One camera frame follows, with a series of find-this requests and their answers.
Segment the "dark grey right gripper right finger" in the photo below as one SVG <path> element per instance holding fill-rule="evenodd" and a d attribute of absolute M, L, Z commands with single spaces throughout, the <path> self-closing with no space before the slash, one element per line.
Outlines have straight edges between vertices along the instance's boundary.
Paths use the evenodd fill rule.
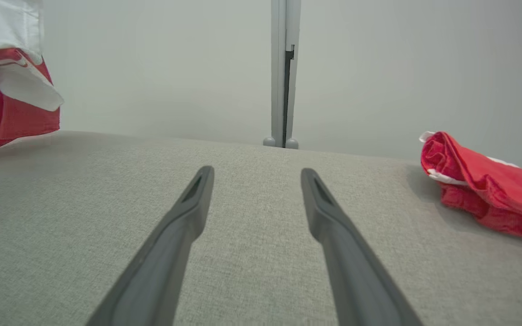
<path fill-rule="evenodd" d="M 323 248 L 341 326 L 420 326 L 422 321 L 319 174 L 300 174 L 307 223 Z"/>

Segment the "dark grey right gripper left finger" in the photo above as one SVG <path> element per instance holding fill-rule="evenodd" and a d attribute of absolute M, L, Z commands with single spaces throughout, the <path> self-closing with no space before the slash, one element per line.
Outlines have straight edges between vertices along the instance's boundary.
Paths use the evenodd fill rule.
<path fill-rule="evenodd" d="M 171 326 L 192 243 L 203 233 L 215 170 L 201 167 L 89 318 L 89 326 Z"/>

